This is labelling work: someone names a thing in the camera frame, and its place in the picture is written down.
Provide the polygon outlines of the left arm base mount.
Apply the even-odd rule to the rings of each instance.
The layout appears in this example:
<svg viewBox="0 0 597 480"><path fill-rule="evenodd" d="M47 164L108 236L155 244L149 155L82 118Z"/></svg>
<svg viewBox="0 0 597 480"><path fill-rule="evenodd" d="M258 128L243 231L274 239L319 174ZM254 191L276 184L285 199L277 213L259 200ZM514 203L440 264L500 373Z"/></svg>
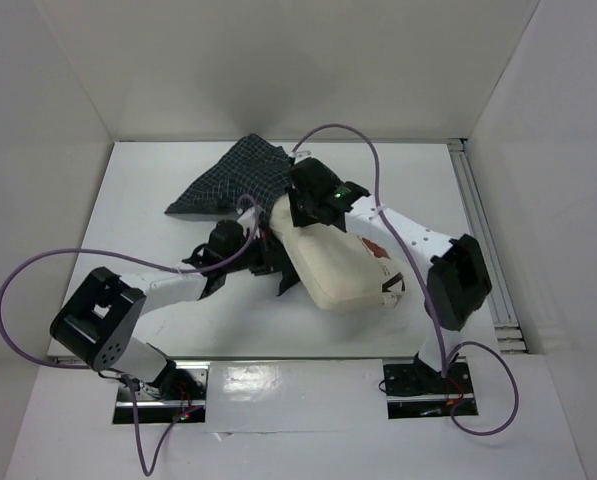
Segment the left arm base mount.
<svg viewBox="0 0 597 480"><path fill-rule="evenodd" d="M140 424L201 424L206 420L207 362L177 361L161 388L140 382L134 393Z"/></svg>

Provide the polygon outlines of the dark checked pillowcase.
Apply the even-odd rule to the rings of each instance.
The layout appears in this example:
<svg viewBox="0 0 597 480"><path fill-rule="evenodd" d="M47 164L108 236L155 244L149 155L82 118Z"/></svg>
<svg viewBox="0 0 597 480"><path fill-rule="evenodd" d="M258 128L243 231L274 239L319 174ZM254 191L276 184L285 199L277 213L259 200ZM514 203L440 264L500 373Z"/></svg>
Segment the dark checked pillowcase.
<svg viewBox="0 0 597 480"><path fill-rule="evenodd" d="M290 184L289 171L295 159L279 146L256 134L239 139L218 162L194 180L165 210L167 215L226 215L247 210L252 202L260 208L261 246L271 256L257 269L258 274L281 273L278 294L283 295L299 282L279 238L271 230L274 204Z"/></svg>

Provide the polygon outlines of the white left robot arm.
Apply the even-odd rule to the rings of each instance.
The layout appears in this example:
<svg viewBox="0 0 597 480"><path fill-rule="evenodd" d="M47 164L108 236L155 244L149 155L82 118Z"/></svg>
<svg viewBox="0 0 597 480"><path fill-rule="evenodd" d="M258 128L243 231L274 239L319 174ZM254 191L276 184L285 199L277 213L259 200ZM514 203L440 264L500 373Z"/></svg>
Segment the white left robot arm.
<svg viewBox="0 0 597 480"><path fill-rule="evenodd" d="M270 230L234 220L218 222L208 241L183 264L194 271L118 275L106 267L92 270L53 320L51 336L91 370L116 371L150 397L162 399L171 394L180 376L168 355L133 337L140 317L203 300L234 272L279 273L279 294L299 281L286 250Z"/></svg>

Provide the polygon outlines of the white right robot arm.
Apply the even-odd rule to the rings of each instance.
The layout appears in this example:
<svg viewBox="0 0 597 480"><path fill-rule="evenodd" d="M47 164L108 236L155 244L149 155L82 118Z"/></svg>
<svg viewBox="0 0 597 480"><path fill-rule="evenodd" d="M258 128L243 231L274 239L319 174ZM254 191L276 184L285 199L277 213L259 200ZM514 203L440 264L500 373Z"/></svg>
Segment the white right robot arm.
<svg viewBox="0 0 597 480"><path fill-rule="evenodd" d="M492 283L479 242L435 232L382 205L364 187L342 181L324 163L307 158L289 173L293 225L327 225L365 239L391 258L406 261L419 281L432 326L414 357L414 379L426 392L449 379L469 317Z"/></svg>

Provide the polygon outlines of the cream pillow with bear print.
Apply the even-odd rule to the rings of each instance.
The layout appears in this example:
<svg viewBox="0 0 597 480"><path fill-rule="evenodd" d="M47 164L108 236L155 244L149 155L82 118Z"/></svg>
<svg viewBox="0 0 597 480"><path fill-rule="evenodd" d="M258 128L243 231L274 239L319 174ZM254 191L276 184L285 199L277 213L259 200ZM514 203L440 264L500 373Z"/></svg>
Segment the cream pillow with bear print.
<svg viewBox="0 0 597 480"><path fill-rule="evenodd" d="M393 308L406 291L400 268L374 243L333 226L295 227L286 195L273 206L270 228L322 310Z"/></svg>

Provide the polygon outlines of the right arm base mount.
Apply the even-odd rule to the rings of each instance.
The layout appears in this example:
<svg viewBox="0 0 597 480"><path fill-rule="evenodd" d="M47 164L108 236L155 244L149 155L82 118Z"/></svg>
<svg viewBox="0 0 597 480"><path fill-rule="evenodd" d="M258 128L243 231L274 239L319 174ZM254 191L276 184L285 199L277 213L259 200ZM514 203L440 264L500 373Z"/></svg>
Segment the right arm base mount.
<svg viewBox="0 0 597 480"><path fill-rule="evenodd" d="M417 357L383 363L378 389L386 396L390 420L477 416L471 373L466 361L454 361L446 378Z"/></svg>

